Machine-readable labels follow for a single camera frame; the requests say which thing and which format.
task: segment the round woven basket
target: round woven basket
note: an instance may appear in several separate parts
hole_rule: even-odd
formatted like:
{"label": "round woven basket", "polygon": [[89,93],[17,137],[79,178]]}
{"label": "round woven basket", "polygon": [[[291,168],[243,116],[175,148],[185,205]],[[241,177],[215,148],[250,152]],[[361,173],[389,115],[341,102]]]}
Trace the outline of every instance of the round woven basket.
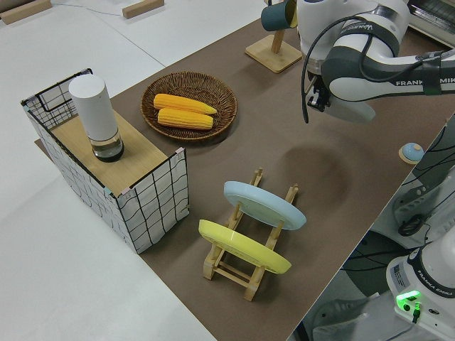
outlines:
{"label": "round woven basket", "polygon": [[[217,109],[213,115],[213,128],[196,130],[163,126],[158,123],[158,110],[154,108],[156,94],[173,94],[204,102]],[[142,96],[141,113],[155,130],[173,139],[202,141],[221,134],[237,114],[237,99],[232,90],[216,78],[199,72],[171,73],[151,83]]]}

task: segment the white cylinder container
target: white cylinder container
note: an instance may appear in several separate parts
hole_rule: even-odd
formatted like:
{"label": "white cylinder container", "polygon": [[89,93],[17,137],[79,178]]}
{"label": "white cylinder container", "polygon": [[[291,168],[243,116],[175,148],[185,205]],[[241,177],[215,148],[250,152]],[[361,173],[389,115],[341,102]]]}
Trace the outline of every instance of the white cylinder container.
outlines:
{"label": "white cylinder container", "polygon": [[70,82],[69,91],[95,156],[104,162],[117,161],[124,145],[105,81],[81,75]]}

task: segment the teal mug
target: teal mug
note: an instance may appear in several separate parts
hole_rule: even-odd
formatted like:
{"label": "teal mug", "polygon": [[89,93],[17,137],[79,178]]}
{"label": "teal mug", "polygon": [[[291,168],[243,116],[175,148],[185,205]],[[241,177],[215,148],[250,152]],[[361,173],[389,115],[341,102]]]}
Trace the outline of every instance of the teal mug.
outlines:
{"label": "teal mug", "polygon": [[266,31],[297,27],[296,7],[296,0],[284,0],[275,5],[272,5],[272,0],[269,0],[269,6],[261,13],[262,27]]}

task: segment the corn cob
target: corn cob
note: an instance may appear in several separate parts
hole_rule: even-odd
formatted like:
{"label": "corn cob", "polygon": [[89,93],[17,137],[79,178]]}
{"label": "corn cob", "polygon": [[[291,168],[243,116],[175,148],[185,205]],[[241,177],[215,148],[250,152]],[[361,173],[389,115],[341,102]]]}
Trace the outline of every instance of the corn cob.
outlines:
{"label": "corn cob", "polygon": [[154,107],[156,109],[168,107],[206,115],[216,114],[216,109],[206,103],[182,96],[174,96],[172,94],[156,94],[154,98]]}
{"label": "corn cob", "polygon": [[163,108],[158,112],[158,123],[164,126],[209,130],[213,126],[213,117],[173,108]]}

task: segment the plate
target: plate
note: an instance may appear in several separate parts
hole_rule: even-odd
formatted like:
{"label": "plate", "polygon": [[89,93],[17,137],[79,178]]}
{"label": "plate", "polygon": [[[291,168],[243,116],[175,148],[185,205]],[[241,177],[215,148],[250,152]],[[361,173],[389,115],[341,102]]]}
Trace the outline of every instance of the plate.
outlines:
{"label": "plate", "polygon": [[[156,94],[173,94],[204,102],[217,109],[213,128],[197,130],[163,126],[158,123],[154,108]],[[183,71],[171,73],[151,83],[142,95],[141,113],[147,124],[159,133],[180,141],[202,141],[217,136],[229,127],[237,114],[237,98],[220,80],[203,73]]]}
{"label": "plate", "polygon": [[208,220],[199,220],[199,233],[227,252],[274,274],[284,274],[291,263],[275,251],[236,231]]}
{"label": "plate", "polygon": [[265,224],[282,229],[299,229],[306,223],[305,215],[287,202],[262,188],[237,181],[225,183],[224,194],[232,206],[240,203],[240,210]]}

